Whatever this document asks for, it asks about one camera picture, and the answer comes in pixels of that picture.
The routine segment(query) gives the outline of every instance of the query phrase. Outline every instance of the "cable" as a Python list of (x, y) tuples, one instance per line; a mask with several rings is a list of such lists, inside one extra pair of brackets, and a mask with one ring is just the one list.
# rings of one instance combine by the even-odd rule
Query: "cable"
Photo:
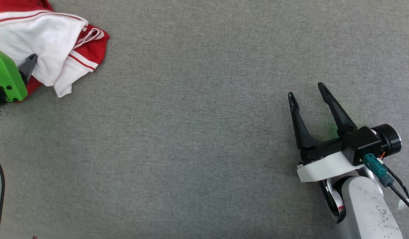
[(402, 196), (402, 194), (400, 192), (398, 192), (398, 190), (395, 188), (395, 186), (393, 186), (392, 183), (388, 183), (388, 186), (392, 189), (392, 191), (405, 203), (405, 205), (409, 208), (409, 201)]
[(385, 153), (386, 153), (386, 152), (383, 151), (383, 153), (379, 156), (379, 159), (380, 159), (380, 160), (383, 160), (383, 159), (384, 159)]
[(408, 190), (407, 190), (407, 188), (405, 187), (405, 185), (402, 183), (402, 180), (400, 180), (399, 177), (396, 176), (388, 166), (386, 166), (386, 164), (383, 164), (383, 165), (385, 166), (386, 170), (390, 173), (390, 175), (392, 175), (392, 177), (393, 177), (396, 181), (398, 181), (399, 185), (402, 187), (403, 191), (405, 192), (405, 195), (407, 195), (407, 197), (409, 198)]
[(385, 165), (386, 170), (390, 173), (390, 175), (392, 175), (392, 177), (393, 177), (396, 181), (398, 181), (399, 185), (400, 185), (401, 188), (404, 190), (405, 195), (407, 195), (407, 197), (409, 198), (409, 193), (408, 193), (408, 190), (407, 190), (407, 188), (405, 187), (404, 183), (402, 183), (402, 181), (399, 179), (399, 177), (396, 176), (396, 175), (392, 172), (392, 170), (391, 170), (388, 166), (386, 166), (386, 164), (384, 164), (384, 165)]
[(0, 198), (0, 227), (1, 227), (1, 217), (2, 217), (2, 207), (4, 204), (4, 193), (5, 193), (5, 178), (4, 171), (0, 163), (0, 175), (1, 175), (1, 198)]

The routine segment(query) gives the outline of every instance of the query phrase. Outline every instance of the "table surface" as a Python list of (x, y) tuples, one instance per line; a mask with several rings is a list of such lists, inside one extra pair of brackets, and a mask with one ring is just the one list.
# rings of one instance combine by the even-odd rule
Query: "table surface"
[[(392, 125), (409, 190), (409, 0), (54, 0), (110, 34), (98, 69), (0, 122), (2, 227), (50, 238), (333, 238), (296, 174), (287, 94), (336, 135), (324, 82), (360, 126)], [(404, 238), (409, 211), (385, 199)]]

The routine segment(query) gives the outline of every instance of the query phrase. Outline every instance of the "white stripe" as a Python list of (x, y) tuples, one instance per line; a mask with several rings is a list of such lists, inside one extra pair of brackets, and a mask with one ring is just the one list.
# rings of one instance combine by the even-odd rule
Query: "white stripe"
[(76, 57), (76, 59), (80, 60), (83, 64), (88, 65), (88, 66), (90, 66), (90, 67), (92, 67), (92, 68), (94, 68), (94, 69), (97, 68), (97, 66), (98, 66), (97, 63), (86, 59), (84, 56), (82, 56), (81, 54), (75, 52), (74, 50), (72, 50), (72, 51), (70, 52), (70, 54), (71, 54), (72, 56)]
[[(93, 34), (93, 32), (97, 32), (97, 33), (95, 34), (95, 36), (89, 38), (89, 37)], [(76, 48), (82, 46), (83, 44), (85, 44), (85, 43), (87, 43), (87, 42), (94, 41), (94, 40), (98, 40), (98, 39), (101, 39), (101, 38), (103, 38), (103, 37), (104, 37), (104, 32), (103, 32), (102, 30), (100, 30), (100, 29), (98, 29), (98, 28), (93, 28), (93, 29), (88, 33), (88, 35), (87, 35), (86, 37), (81, 38), (81, 39), (79, 39), (79, 40), (76, 42), (76, 45), (73, 47), (73, 49), (76, 49)]]
[(7, 24), (7, 23), (24, 22), (24, 21), (39, 18), (44, 15), (51, 15), (51, 14), (75, 18), (79, 21), (85, 22), (85, 26), (88, 26), (88, 21), (79, 16), (72, 15), (72, 14), (66, 14), (66, 13), (50, 12), (47, 10), (36, 10), (36, 11), (31, 11), (31, 12), (1, 12), (0, 20), (4, 20), (4, 21), (0, 21), (0, 26), (3, 24)]
[(70, 60), (70, 61), (72, 61), (72, 62), (75, 62), (76, 67), (78, 67), (79, 69), (84, 69), (84, 70), (86, 70), (86, 71), (88, 71), (88, 72), (94, 72), (93, 69), (82, 65), (79, 61), (73, 59), (73, 57), (71, 57), (71, 56), (68, 56), (67, 60)]
[(99, 39), (104, 37), (104, 32), (102, 30), (100, 30), (100, 29), (98, 29), (98, 30), (100, 31), (100, 35), (98, 35), (97, 38), (95, 38), (94, 40), (99, 40)]
[(35, 15), (39, 12), (51, 12), (47, 10), (36, 10), (31, 12), (0, 12), (0, 20), (7, 18), (22, 18)]

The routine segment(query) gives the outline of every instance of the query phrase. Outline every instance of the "teal connector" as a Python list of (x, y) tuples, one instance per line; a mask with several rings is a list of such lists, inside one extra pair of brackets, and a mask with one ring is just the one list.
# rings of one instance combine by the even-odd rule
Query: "teal connector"
[(364, 155), (363, 162), (367, 168), (379, 179), (379, 182), (386, 188), (394, 179), (390, 177), (385, 166), (379, 162), (373, 153)]

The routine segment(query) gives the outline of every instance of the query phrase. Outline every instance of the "robotic arm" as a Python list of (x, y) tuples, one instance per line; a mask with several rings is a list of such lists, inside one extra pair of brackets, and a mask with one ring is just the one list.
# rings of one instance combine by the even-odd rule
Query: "robotic arm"
[(0, 115), (5, 104), (24, 100), (27, 96), (26, 85), (37, 59), (36, 54), (32, 54), (16, 66), (9, 56), (0, 51)]
[[(296, 98), (292, 92), (288, 94), (296, 144), (302, 159), (297, 166), (300, 180), (302, 183), (318, 182), (337, 220), (335, 228), (340, 238), (402, 238), (374, 177), (382, 186), (400, 195), (382, 162), (384, 156), (401, 150), (398, 133), (388, 124), (358, 129), (327, 87), (318, 83), (318, 88), (330, 107), (339, 137), (317, 144), (300, 116)], [(409, 202), (401, 199), (409, 207)]]

